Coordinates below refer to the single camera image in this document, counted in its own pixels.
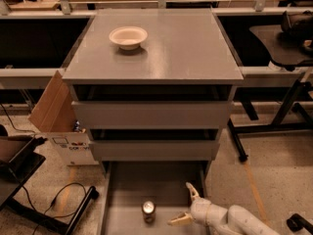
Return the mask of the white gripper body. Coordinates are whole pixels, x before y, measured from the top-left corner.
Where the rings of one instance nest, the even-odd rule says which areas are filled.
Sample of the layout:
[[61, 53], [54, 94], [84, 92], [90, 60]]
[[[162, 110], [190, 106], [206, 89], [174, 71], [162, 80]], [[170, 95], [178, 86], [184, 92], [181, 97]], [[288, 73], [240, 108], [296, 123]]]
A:
[[219, 235], [227, 235], [225, 228], [228, 210], [214, 205], [211, 201], [195, 197], [190, 206], [195, 223], [214, 228]]

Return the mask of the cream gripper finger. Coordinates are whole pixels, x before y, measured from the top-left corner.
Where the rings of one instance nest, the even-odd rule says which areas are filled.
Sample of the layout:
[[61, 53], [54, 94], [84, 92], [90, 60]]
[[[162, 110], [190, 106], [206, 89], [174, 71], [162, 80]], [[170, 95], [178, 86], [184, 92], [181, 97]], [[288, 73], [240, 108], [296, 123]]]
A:
[[167, 221], [167, 224], [170, 226], [183, 226], [193, 223], [193, 218], [188, 212], [182, 212], [179, 215], [171, 218]]
[[190, 197], [191, 200], [194, 201], [196, 200], [200, 195], [199, 192], [197, 191], [197, 189], [193, 186], [192, 183], [187, 182], [186, 183], [186, 187], [188, 188], [189, 192], [190, 192]]

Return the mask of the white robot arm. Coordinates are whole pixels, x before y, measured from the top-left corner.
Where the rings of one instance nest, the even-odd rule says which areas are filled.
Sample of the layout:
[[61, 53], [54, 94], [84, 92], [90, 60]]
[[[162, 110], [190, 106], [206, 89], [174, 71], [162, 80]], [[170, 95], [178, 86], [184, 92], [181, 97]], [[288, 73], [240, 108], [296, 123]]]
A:
[[196, 188], [186, 183], [190, 192], [190, 210], [167, 221], [171, 226], [191, 223], [212, 227], [218, 235], [280, 235], [245, 208], [232, 205], [225, 209], [202, 198]]

